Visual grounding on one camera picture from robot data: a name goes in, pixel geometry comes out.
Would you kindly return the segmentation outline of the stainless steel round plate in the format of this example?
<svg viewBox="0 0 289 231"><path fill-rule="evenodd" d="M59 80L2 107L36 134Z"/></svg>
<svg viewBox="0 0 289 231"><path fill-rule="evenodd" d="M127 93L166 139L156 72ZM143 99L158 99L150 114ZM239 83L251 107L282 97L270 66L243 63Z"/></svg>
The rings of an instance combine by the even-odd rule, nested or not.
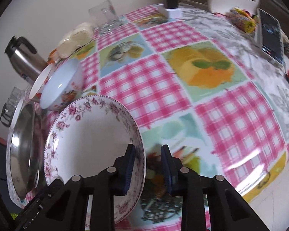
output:
<svg viewBox="0 0 289 231"><path fill-rule="evenodd" d="M32 102L24 105L10 141L10 172L18 197L23 200L36 188L42 169L41 117Z"/></svg>

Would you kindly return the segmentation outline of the floral rimmed round plate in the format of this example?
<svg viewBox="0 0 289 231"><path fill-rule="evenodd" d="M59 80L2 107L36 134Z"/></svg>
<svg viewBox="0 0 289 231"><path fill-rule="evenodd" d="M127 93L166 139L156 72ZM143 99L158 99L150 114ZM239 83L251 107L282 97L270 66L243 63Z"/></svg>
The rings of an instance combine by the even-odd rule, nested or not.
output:
<svg viewBox="0 0 289 231"><path fill-rule="evenodd" d="M126 218L138 203L145 181L145 149L135 120L117 100L88 95L69 104L54 121L44 148L44 173L50 185L74 175L90 177L113 165L127 146L136 148L130 188L114 198L115 223Z"/></svg>

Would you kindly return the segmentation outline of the strawberry pattern bowl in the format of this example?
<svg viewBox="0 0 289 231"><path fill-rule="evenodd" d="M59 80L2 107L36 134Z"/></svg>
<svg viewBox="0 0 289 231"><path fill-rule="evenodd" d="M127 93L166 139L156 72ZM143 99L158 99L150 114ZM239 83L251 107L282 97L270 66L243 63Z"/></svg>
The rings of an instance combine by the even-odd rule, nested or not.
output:
<svg viewBox="0 0 289 231"><path fill-rule="evenodd" d="M53 75L56 67L55 64L49 64L37 77L29 93L29 99L31 101L39 103L44 90L44 86L47 84L51 76Z"/></svg>

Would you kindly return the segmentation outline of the light blue bowl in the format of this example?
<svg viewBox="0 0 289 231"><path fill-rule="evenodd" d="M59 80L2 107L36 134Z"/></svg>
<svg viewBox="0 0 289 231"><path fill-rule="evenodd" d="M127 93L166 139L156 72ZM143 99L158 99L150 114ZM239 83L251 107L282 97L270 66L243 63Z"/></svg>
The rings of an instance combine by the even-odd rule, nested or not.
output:
<svg viewBox="0 0 289 231"><path fill-rule="evenodd" d="M43 110L60 111L80 97L84 77L78 59L69 59L61 64L44 86L40 98Z"/></svg>

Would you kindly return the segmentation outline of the white square bowl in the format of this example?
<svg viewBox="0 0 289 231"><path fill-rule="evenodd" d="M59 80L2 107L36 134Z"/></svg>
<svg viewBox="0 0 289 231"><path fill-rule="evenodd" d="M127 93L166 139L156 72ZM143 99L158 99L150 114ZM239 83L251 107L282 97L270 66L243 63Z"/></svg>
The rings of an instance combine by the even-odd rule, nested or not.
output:
<svg viewBox="0 0 289 231"><path fill-rule="evenodd" d="M13 114L13 118L12 118L12 121L11 121L11 125L10 125L10 128L14 128L15 127L15 124L17 122L17 119L18 119L18 116L22 110L22 106L23 106L23 102L24 102L24 99L20 99L16 108L15 108L15 111L14 111L14 114Z"/></svg>

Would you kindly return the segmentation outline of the glass coffee pot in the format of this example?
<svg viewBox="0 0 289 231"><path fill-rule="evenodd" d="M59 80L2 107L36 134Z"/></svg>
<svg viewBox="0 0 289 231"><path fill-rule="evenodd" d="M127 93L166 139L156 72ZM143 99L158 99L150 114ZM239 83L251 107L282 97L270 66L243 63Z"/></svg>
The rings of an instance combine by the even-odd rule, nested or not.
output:
<svg viewBox="0 0 289 231"><path fill-rule="evenodd" d="M11 126L15 109L16 107L13 104L4 103L0 114L0 121L7 128Z"/></svg>

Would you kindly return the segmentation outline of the clear drinking glass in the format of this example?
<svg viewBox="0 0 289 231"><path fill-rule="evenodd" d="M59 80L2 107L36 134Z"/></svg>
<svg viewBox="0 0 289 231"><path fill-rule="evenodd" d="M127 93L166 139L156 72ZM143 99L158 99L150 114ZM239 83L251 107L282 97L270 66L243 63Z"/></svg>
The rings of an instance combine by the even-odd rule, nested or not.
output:
<svg viewBox="0 0 289 231"><path fill-rule="evenodd" d="M8 99L8 104L17 106L23 94L24 94L24 90L14 87Z"/></svg>

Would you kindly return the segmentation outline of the checkered floral tablecloth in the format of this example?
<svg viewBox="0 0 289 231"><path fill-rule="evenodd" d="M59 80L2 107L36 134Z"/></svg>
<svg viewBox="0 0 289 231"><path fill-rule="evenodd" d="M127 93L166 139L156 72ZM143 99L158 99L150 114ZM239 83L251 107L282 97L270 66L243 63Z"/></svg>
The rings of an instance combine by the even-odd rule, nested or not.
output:
<svg viewBox="0 0 289 231"><path fill-rule="evenodd" d="M184 166L222 174L251 201L289 161L289 84L225 17L184 7L164 19L155 5L72 55L84 84L76 100L105 95L128 109L145 150L145 182L120 230L179 230L182 199L162 185L160 147Z"/></svg>

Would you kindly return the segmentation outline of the orange snack packet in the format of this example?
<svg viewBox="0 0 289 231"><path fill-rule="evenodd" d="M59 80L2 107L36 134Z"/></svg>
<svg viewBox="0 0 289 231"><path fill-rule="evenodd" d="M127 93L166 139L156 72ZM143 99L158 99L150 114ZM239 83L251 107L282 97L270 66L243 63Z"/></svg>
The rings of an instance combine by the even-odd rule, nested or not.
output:
<svg viewBox="0 0 289 231"><path fill-rule="evenodd" d="M50 65L50 64L56 64L58 63L58 61L60 60L60 56L57 52L56 49L54 49L53 51L51 51L49 53L49 57L48 57L48 60L47 60L47 64Z"/></svg>

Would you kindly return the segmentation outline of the stainless steel thermos jug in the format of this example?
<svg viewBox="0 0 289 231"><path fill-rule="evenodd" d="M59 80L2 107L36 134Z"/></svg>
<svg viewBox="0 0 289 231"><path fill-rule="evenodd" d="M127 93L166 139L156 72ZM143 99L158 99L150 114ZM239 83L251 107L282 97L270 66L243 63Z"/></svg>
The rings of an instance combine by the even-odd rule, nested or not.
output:
<svg viewBox="0 0 289 231"><path fill-rule="evenodd" d="M13 36L4 53L8 56L14 70L31 85L47 66L47 62L25 37Z"/></svg>

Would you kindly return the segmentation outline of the bag of white buns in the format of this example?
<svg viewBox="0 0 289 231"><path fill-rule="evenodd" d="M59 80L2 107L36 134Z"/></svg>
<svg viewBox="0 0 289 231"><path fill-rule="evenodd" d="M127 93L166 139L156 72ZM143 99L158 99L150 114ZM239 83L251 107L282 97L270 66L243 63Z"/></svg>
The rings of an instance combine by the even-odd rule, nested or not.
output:
<svg viewBox="0 0 289 231"><path fill-rule="evenodd" d="M78 48L88 44L93 40L94 26L91 23L81 23L73 30L69 31L62 40L59 41L56 51L61 59L66 59Z"/></svg>

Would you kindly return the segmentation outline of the smartphone on stand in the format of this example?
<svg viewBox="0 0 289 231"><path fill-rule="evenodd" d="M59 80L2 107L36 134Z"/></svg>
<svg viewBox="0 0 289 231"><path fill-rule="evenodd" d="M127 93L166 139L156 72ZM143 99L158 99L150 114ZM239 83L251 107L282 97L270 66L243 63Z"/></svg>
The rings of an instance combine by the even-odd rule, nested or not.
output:
<svg viewBox="0 0 289 231"><path fill-rule="evenodd" d="M257 15L259 23L255 30L255 45L272 64L283 66L284 48L279 21L259 8Z"/></svg>

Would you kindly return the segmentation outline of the colourful candy packet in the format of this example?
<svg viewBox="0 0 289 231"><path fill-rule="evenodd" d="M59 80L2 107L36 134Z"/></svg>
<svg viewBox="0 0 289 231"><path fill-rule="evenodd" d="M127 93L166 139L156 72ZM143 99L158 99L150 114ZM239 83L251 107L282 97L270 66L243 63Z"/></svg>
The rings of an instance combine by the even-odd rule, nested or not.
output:
<svg viewBox="0 0 289 231"><path fill-rule="evenodd" d="M228 12L228 17L236 27L247 34L253 33L259 22L257 15L251 15L247 10L237 7L232 8Z"/></svg>

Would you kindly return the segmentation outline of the glass mug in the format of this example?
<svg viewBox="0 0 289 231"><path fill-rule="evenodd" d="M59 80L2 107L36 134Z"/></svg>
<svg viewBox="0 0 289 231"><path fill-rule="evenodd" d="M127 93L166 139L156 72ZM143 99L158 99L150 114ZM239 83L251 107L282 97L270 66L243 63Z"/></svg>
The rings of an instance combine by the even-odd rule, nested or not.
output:
<svg viewBox="0 0 289 231"><path fill-rule="evenodd" d="M88 12L101 35L111 33L122 25L110 0L90 8Z"/></svg>

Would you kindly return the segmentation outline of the white power strip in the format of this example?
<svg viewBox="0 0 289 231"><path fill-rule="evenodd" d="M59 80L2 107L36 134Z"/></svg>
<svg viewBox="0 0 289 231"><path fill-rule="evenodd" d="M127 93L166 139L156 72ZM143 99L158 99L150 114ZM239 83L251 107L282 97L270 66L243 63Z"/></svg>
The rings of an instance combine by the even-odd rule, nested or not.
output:
<svg viewBox="0 0 289 231"><path fill-rule="evenodd" d="M163 14L166 18L177 19L183 16L180 8L166 9L163 4L157 4L156 8L159 13Z"/></svg>

